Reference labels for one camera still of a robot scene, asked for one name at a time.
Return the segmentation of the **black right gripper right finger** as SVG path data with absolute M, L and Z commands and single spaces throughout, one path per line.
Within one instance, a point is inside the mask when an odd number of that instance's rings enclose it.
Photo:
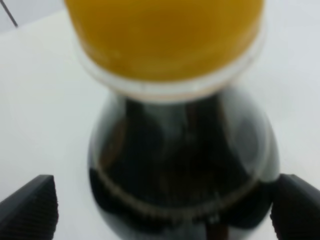
M 318 240 L 320 191 L 294 174 L 281 174 L 270 218 L 279 240 Z

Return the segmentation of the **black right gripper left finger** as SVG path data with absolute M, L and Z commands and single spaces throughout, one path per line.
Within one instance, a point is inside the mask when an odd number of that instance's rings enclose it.
M 0 202 L 2 240 L 52 240 L 59 220 L 53 175 L 38 175 Z

